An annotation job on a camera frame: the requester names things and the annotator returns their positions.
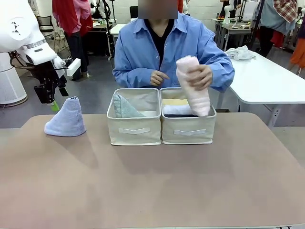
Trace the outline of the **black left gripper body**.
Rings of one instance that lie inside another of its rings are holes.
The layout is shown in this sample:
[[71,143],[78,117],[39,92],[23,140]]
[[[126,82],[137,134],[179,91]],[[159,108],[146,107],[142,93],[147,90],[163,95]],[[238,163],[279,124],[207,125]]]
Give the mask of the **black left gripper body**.
[[55,100],[55,89],[66,88],[66,78],[46,77],[40,80],[40,85],[34,86],[36,95],[42,104],[49,104]]

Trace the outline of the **person's left hand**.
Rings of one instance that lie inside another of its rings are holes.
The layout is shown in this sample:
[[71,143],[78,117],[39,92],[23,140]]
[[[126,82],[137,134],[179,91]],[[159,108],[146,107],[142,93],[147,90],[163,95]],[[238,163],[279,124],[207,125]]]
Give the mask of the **person's left hand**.
[[207,89],[213,81],[213,72],[209,65],[200,64],[190,68],[188,83],[197,91]]

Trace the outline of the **person's right hand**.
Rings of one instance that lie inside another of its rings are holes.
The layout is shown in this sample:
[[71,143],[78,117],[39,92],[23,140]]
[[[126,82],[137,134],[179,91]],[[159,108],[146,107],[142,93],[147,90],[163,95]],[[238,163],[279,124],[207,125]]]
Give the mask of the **person's right hand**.
[[153,72],[151,73],[151,76],[150,76],[150,84],[151,84],[152,86],[157,86],[157,87],[159,87],[159,86],[162,85],[162,83],[164,82],[164,80],[169,80],[169,79],[170,79],[170,78],[169,78],[166,74],[164,74],[164,73],[162,73],[162,72],[160,72],[160,71],[155,70],[155,71],[153,71]]

